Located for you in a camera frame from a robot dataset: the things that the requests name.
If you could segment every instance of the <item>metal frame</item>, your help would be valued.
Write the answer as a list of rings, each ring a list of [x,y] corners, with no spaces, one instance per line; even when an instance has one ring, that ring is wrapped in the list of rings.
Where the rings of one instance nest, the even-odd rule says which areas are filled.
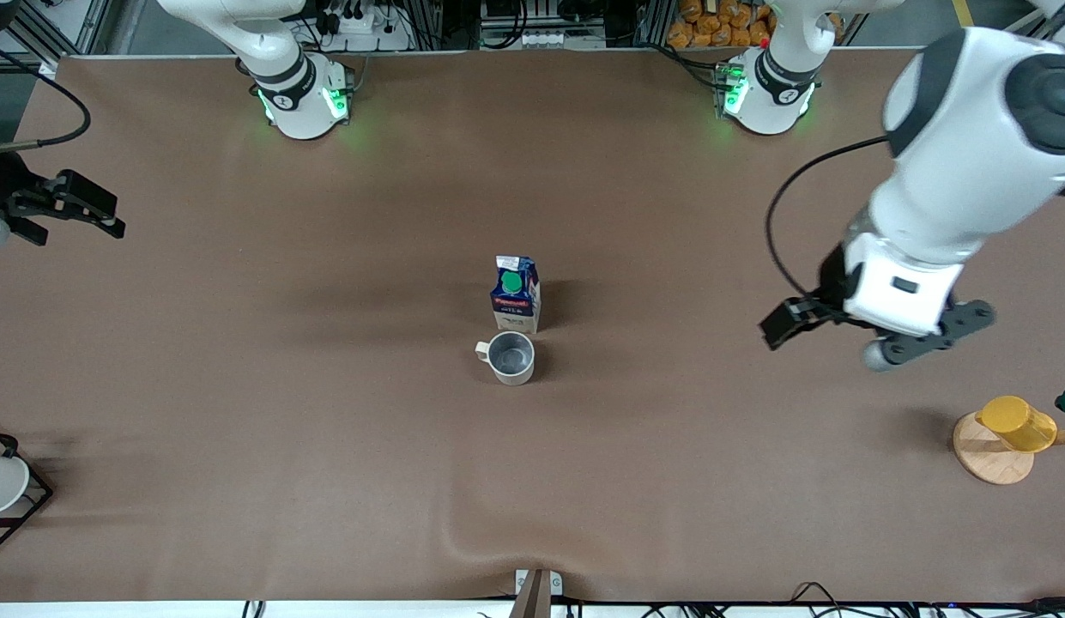
[[[16,455],[16,457],[20,457],[20,453],[16,453],[16,451],[14,452],[14,455]],[[29,486],[24,490],[24,493],[22,493],[21,498],[18,498],[18,501],[29,501],[30,506],[23,514],[17,517],[0,517],[0,546],[5,543],[6,540],[14,535],[14,532],[21,528],[21,525],[24,525],[26,521],[28,521],[30,517],[33,517],[34,514],[45,505],[45,502],[49,501],[50,498],[54,495],[52,488],[50,488],[48,483],[40,477],[33,466],[31,466],[29,461],[24,462],[29,466]],[[14,505],[10,508],[13,509],[16,505],[17,502],[14,502]]]
[[[14,55],[15,59],[21,60],[26,63],[33,71],[40,70],[40,59],[36,55],[30,54],[28,51],[7,51],[7,54]],[[7,63],[4,59],[0,59],[0,74],[15,74],[24,72],[21,67],[14,66]]]
[[[116,16],[120,15],[124,7],[125,3],[116,0],[89,0],[88,12],[82,20],[82,30],[78,32],[76,40],[70,40],[48,19],[40,7],[30,2],[22,2],[13,23],[10,23],[6,30],[19,46],[26,49],[26,52],[18,52],[18,60],[33,66],[34,69],[54,74],[63,55],[106,51],[109,36],[105,36],[108,33],[104,31],[104,25],[110,20],[115,22]],[[0,72],[17,70],[19,69],[11,66],[5,60],[0,60]]]
[[[853,38],[861,33],[861,29],[864,28],[864,22],[868,20],[869,13],[856,13],[853,15],[853,19],[849,20],[846,25],[846,39],[841,40],[843,47],[851,46],[853,44]]]
[[[419,50],[438,50],[441,39],[442,6],[431,0],[404,0]]]
[[[676,16],[676,0],[650,0],[646,3],[643,18],[639,22],[638,31],[635,32],[635,40],[665,46],[666,38],[670,35],[670,27],[672,27]]]
[[[1012,32],[1014,34],[1018,34],[1018,35],[1021,35],[1021,36],[1027,36],[1028,32],[1030,32],[1032,30],[1032,28],[1034,27],[1034,25],[1036,25],[1038,22],[1038,20],[1042,20],[1042,19],[1045,19],[1045,18],[1046,18],[1046,15],[1044,15],[1043,11],[1041,9],[1035,9],[1035,11],[1032,11],[1032,12],[1028,13],[1027,15],[1025,15],[1023,17],[1021,17],[1021,19],[1015,20],[1011,25],[1006,25],[1006,27],[1003,28],[1002,30],[1004,30],[1006,32]]]

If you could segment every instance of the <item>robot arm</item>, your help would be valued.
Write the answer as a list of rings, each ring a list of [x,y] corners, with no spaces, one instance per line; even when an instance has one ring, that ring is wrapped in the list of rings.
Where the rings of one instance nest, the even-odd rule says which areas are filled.
[[[1065,47],[965,29],[927,47],[886,98],[895,172],[820,271],[818,290],[763,322],[769,346],[820,322],[874,328],[889,369],[984,328],[952,286],[988,237],[1065,191]]]
[[[20,0],[0,0],[0,32],[14,20],[19,6]],[[10,55],[3,58],[27,72],[33,72],[18,60]],[[69,93],[66,95],[77,101]],[[82,130],[85,130],[89,125],[89,113],[84,105],[82,112],[85,113]],[[80,133],[72,132],[65,139],[73,139]],[[61,140],[49,142],[60,144]],[[115,239],[122,239],[126,226],[116,216],[117,198],[112,193],[72,169],[60,172],[54,179],[45,179],[26,167],[16,151],[42,145],[45,141],[0,144],[0,245],[6,243],[10,234],[37,246],[46,244],[48,230],[29,216],[76,219],[92,224]]]
[[[723,112],[767,135],[790,129],[815,91],[815,78],[834,44],[826,13],[885,11],[903,0],[768,0],[776,16],[766,50],[730,60],[743,67],[741,87],[722,95]]]
[[[230,47],[258,83],[265,116],[285,135],[310,140],[348,120],[353,84],[345,67],[308,54],[281,17],[306,0],[159,0],[167,13]]]

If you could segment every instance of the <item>black cable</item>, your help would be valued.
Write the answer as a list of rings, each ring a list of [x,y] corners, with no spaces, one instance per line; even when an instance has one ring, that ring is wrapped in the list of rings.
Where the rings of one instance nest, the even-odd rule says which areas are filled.
[[[423,31],[422,28],[417,27],[417,23],[413,22],[413,19],[410,19],[410,17],[407,17],[407,16],[403,16],[402,12],[398,13],[398,21],[404,27],[406,27],[406,28],[404,28],[404,31],[406,31],[407,34],[410,34],[410,32],[408,30],[406,30],[406,29],[410,28],[410,29],[413,29],[414,32],[417,32],[417,34],[420,36],[422,36],[423,38],[436,40],[438,44],[440,44],[440,46],[443,46],[444,38],[442,38],[441,36],[435,35],[431,32]],[[387,3],[387,22],[388,23],[391,22],[391,0],[388,0],[388,3]]]
[[[834,612],[837,612],[838,615],[841,615],[841,612],[849,612],[850,614],[858,614],[858,615],[862,615],[862,616],[868,616],[869,618],[889,618],[888,616],[884,616],[882,614],[872,614],[870,612],[865,612],[863,609],[857,609],[857,607],[849,607],[849,606],[846,606],[846,605],[838,605],[837,603],[834,603],[833,607],[826,607],[826,609],[823,609],[822,612],[819,612],[818,613],[818,618],[822,618],[826,614],[834,614]]]
[[[810,588],[814,588],[816,586],[822,588],[822,584],[819,584],[818,582],[807,582],[804,584],[799,584],[799,586],[800,587],[798,588],[799,589],[798,593],[792,595],[792,598],[788,599],[788,602],[785,602],[784,605],[791,605],[791,603],[799,601],[799,599],[802,598],[804,593],[809,593]]]
[[[1065,4],[1062,4],[1054,12],[1054,15],[1051,15],[1050,19],[1047,20],[1047,32],[1043,35],[1043,38],[1052,38],[1053,35],[1059,34],[1059,30],[1062,30],[1063,27],[1065,27]]]
[[[310,34],[312,36],[312,42],[315,43],[315,48],[320,52],[322,52],[323,51],[323,43],[321,43],[320,35],[317,35],[317,32],[315,32],[315,29],[312,28],[312,23],[310,23],[309,20],[304,19],[304,17],[301,17],[301,16],[299,17],[299,20],[301,20],[301,22],[304,22],[305,27],[307,27],[308,34]]]
[[[715,90],[715,91],[728,91],[730,90],[730,86],[725,85],[725,83],[710,82],[710,81],[708,81],[707,78],[702,77],[700,74],[697,74],[697,71],[693,70],[693,69],[717,70],[716,69],[716,66],[717,66],[716,63],[701,63],[701,62],[698,62],[698,60],[686,59],[685,55],[678,54],[678,52],[676,50],[673,50],[673,48],[666,47],[666,46],[658,46],[657,43],[645,43],[645,42],[643,42],[643,43],[639,43],[636,47],[646,47],[646,48],[650,48],[650,50],[654,50],[654,51],[659,52],[659,54],[662,54],[667,59],[670,59],[674,63],[677,63],[678,65],[681,65],[682,68],[684,68],[686,71],[688,71],[688,75],[691,76],[692,79],[694,79],[694,81],[698,81],[698,82],[702,83],[702,85],[705,85],[705,86],[708,86],[708,87],[712,87],[712,90]]]
[[[517,43],[515,38],[517,29],[520,27],[521,23],[521,5],[524,4],[524,0],[513,0],[513,1],[517,3],[517,5],[513,6],[514,9],[513,29],[509,32],[509,34],[506,35],[504,39],[502,39],[502,43],[498,44],[480,43],[479,45],[481,47],[486,47],[489,50],[505,50],[506,47],[511,47],[513,43]]]
[[[253,603],[253,605],[255,605],[255,614],[253,614],[252,618],[261,618],[262,616],[265,615],[265,602],[264,601],[253,601],[253,602],[246,601],[246,603],[243,603],[243,606],[242,606],[242,618],[250,618],[250,615],[249,615],[249,604],[250,603]]]
[[[780,206],[780,199],[783,198],[784,193],[788,191],[788,188],[791,188],[791,183],[794,183],[794,181],[799,179],[800,176],[803,176],[803,173],[806,173],[807,169],[809,169],[810,167],[815,167],[815,165],[822,163],[822,161],[829,161],[831,160],[831,158],[842,156],[842,153],[858,151],[858,149],[866,148],[867,146],[873,146],[874,144],[884,144],[884,142],[886,142],[886,136],[881,135],[878,137],[871,137],[870,140],[865,140],[863,142],[856,142],[856,144],[841,146],[841,148],[837,148],[834,149],[833,151],[825,152],[823,153],[823,156],[812,158],[812,160],[808,161],[805,165],[802,165],[802,167],[796,169],[794,173],[791,174],[791,176],[788,176],[788,179],[785,180],[784,183],[780,185],[780,189],[776,189],[775,195],[772,196],[772,201],[768,204],[768,211],[765,212],[765,244],[767,244],[768,246],[769,258],[772,259],[772,263],[774,263],[775,270],[780,271],[780,274],[783,275],[784,280],[788,281],[788,284],[790,284],[792,289],[796,290],[796,292],[802,294],[802,296],[809,297],[810,293],[807,292],[802,284],[799,284],[799,281],[796,280],[794,276],[791,275],[791,271],[788,271],[788,267],[784,264],[783,259],[780,259],[780,255],[775,250],[775,240],[774,238],[772,238],[772,215],[775,214],[775,208]],[[809,582],[807,583],[807,587],[804,588],[803,591],[800,591],[800,593],[797,595],[796,598],[791,599],[791,602],[794,602],[796,599],[799,599],[804,593],[806,593],[807,589],[814,587],[810,586],[810,584],[815,584],[815,586],[818,586],[819,589],[825,590],[825,588],[823,588],[822,585],[819,584],[818,582]]]
[[[867,22],[870,16],[872,16],[872,13],[864,13],[864,16],[861,17],[861,23],[856,25],[856,30],[846,35],[846,42],[842,43],[843,46],[851,46],[853,44],[853,38],[856,38],[856,35],[861,33],[861,29],[864,28],[864,23]]]
[[[692,618],[727,618],[723,614],[730,606],[716,607],[709,602],[686,602],[681,606],[685,615],[692,615]]]
[[[1039,29],[1043,28],[1043,25],[1045,25],[1045,23],[1047,23],[1046,19],[1037,20],[1037,22],[1035,22],[1034,27],[1032,27],[1032,30],[1029,30],[1028,34],[1026,34],[1023,36],[1035,36],[1035,33],[1039,32]]]
[[[819,584],[818,582],[804,582],[804,583],[800,584],[800,586],[802,586],[802,590],[799,590],[799,593],[792,596],[791,601],[789,601],[788,603],[793,603],[796,601],[796,599],[802,598],[802,596],[804,593],[806,593],[806,591],[809,590],[810,588],[817,588],[820,591],[820,593],[825,595],[825,598],[830,599],[830,602],[833,603],[833,607],[830,607],[830,609],[828,609],[828,611],[825,611],[825,612],[823,612],[821,614],[815,614],[815,608],[814,607],[807,607],[807,609],[810,609],[812,617],[819,618],[819,616],[829,614],[830,612],[837,611],[838,618],[845,618],[845,617],[842,617],[842,614],[841,614],[841,605],[839,605],[839,603],[837,603],[837,599],[833,598],[833,595],[830,593],[830,590],[825,589],[825,586],[822,586],[822,584]]]
[[[507,47],[512,47],[513,43],[517,43],[524,35],[524,30],[528,27],[528,5],[524,3],[524,0],[515,0],[517,12],[513,13],[513,30],[506,35],[506,38],[498,44],[480,43],[481,47],[488,48],[488,50],[505,50]]]
[[[62,95],[64,95],[64,97],[68,98],[70,100],[70,102],[73,102],[73,104],[77,104],[78,109],[80,109],[82,111],[82,124],[80,126],[78,126],[78,128],[76,130],[70,130],[69,133],[61,135],[59,137],[48,137],[48,139],[45,139],[45,140],[35,140],[34,142],[30,141],[30,142],[27,142],[27,144],[22,148],[16,148],[16,149],[19,149],[19,151],[20,151],[20,149],[45,148],[45,146],[54,146],[55,144],[65,144],[65,142],[69,142],[70,140],[73,140],[73,139],[82,135],[82,133],[85,133],[86,130],[89,129],[89,109],[87,109],[86,105],[85,105],[85,103],[83,103],[78,97],[76,97],[76,95],[70,94],[70,91],[66,90],[66,87],[64,87],[64,86],[59,85],[59,83],[56,83],[55,81],[53,81],[52,78],[49,78],[47,76],[43,76],[43,75],[38,74],[37,71],[32,70],[28,65],[26,65],[26,63],[22,63],[21,60],[15,59],[14,55],[10,55],[5,51],[2,51],[2,50],[0,50],[0,55],[7,63],[13,64],[14,66],[16,66],[17,68],[21,69],[22,71],[24,71],[24,72],[33,76],[34,78],[38,79],[38,81],[45,82],[47,85],[54,87],[55,91],[59,91],[59,93],[61,93]]]

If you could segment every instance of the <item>wooden stand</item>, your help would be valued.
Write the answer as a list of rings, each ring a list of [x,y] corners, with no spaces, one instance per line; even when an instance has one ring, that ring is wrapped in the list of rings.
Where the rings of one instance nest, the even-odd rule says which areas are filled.
[[[952,451],[967,472],[995,485],[1012,485],[1032,472],[1035,455],[1005,446],[994,432],[974,420],[971,412],[955,423]]]

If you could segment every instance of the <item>cup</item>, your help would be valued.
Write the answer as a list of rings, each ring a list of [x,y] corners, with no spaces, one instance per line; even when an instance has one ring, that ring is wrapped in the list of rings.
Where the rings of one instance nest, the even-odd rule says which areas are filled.
[[[29,486],[29,465],[17,457],[17,439],[0,434],[0,443],[6,446],[0,455],[0,513],[14,505]]]
[[[536,348],[532,340],[524,334],[505,331],[496,334],[490,342],[479,341],[475,344],[478,360],[490,364],[493,375],[501,384],[519,387],[532,376],[536,363]]]

